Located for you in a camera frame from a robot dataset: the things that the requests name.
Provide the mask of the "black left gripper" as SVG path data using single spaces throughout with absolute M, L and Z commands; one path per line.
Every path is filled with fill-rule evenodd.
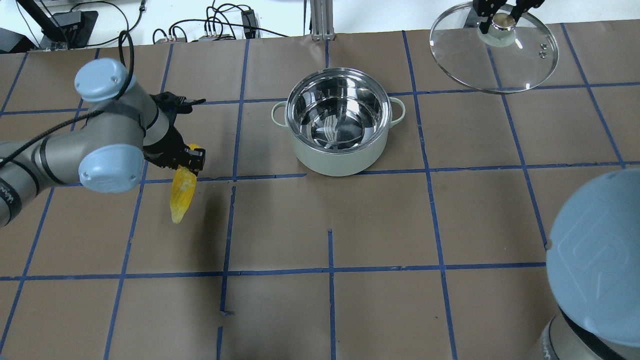
M 185 167 L 194 174 L 203 170 L 206 161 L 204 148 L 188 148 L 181 133 L 175 127 L 178 115 L 190 114 L 194 106 L 206 102 L 202 99 L 187 99 L 172 92 L 162 92 L 151 95 L 151 99 L 158 107 L 158 116 L 167 118 L 167 129 L 161 130 L 161 137 L 144 146 L 144 157 L 147 161 L 160 168 Z

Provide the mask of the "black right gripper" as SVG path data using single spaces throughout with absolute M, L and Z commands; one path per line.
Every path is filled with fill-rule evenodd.
M 473 0 L 472 7 L 477 16 L 482 19 L 478 24 L 478 29 L 482 34 L 489 33 L 489 29 L 493 24 L 493 18 L 498 10 L 508 6 L 509 0 Z M 510 17 L 516 25 L 521 16 L 528 13 L 530 9 L 538 9 L 544 4 L 544 0 L 515 0 L 510 6 Z

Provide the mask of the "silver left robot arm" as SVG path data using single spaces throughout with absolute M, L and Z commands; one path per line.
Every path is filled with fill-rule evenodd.
M 113 58 L 85 64 L 74 79 L 90 104 L 72 132 L 58 127 L 26 141 L 1 143 L 0 218 L 11 223 L 42 191 L 80 183 L 98 193 L 123 193 L 142 179 L 144 163 L 197 175 L 206 151 L 189 146 L 175 126 L 202 99 L 171 92 L 147 93 L 135 76 Z

